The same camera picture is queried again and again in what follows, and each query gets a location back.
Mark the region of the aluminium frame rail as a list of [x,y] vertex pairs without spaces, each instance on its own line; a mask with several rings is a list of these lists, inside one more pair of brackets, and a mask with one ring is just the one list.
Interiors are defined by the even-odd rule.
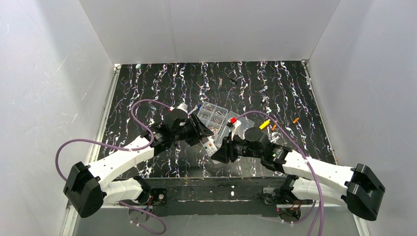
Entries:
[[[101,142],[106,129],[106,123],[110,112],[110,106],[119,79],[121,65],[115,64],[114,74],[110,88],[107,92],[104,105],[101,110],[99,124],[94,136],[95,142]],[[90,216],[103,205],[103,192],[98,183],[98,178],[89,173],[89,166],[82,162],[76,163],[70,170],[68,180],[64,187],[64,194],[79,215]]]

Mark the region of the white remote control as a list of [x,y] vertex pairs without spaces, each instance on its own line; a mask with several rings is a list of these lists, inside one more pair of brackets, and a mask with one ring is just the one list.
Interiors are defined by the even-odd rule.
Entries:
[[201,139],[201,144],[209,157],[212,157],[218,151],[218,148],[215,146],[211,137],[203,137]]

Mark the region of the blue handled small tool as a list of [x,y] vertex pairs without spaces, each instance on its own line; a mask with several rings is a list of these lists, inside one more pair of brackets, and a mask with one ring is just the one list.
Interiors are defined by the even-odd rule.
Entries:
[[196,105],[192,112],[198,111],[201,108],[201,106],[201,104]]

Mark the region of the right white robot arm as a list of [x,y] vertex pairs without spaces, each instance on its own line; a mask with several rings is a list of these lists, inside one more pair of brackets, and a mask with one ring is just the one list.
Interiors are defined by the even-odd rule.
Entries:
[[272,143],[259,128],[246,130],[244,138],[232,132],[217,148],[212,141],[203,147],[217,162],[234,162],[239,157],[258,158],[267,169],[286,175],[281,187],[265,194],[270,204],[297,200],[323,201],[346,207],[352,214],[368,220],[377,219],[385,187],[366,165],[333,165],[314,158],[304,159],[288,147]]

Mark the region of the yellow handled screwdriver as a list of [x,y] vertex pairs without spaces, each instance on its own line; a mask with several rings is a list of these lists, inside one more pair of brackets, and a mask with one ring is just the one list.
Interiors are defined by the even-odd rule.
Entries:
[[260,126],[259,129],[260,130],[264,130],[265,128],[267,128],[267,126],[270,124],[270,120],[266,120],[264,121]]

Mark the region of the clear plastic parts box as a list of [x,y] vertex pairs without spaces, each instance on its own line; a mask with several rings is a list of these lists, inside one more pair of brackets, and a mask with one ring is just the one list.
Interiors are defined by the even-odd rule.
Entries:
[[218,148],[221,147],[223,137],[227,136],[230,132],[227,122],[229,122],[231,118],[237,118],[238,116],[238,114],[229,111],[226,108],[219,107],[209,102],[204,102],[197,113],[197,117],[200,121],[213,132],[211,138]]

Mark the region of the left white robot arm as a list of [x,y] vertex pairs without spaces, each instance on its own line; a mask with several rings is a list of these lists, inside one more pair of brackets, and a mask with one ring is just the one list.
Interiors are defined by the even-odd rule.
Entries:
[[96,213],[104,204],[133,200],[147,204],[158,194],[142,177],[117,180],[134,166],[168,150],[175,142],[196,145],[212,136],[195,113],[175,108],[159,124],[146,128],[134,141],[109,156],[88,164],[72,166],[63,192],[82,218]]

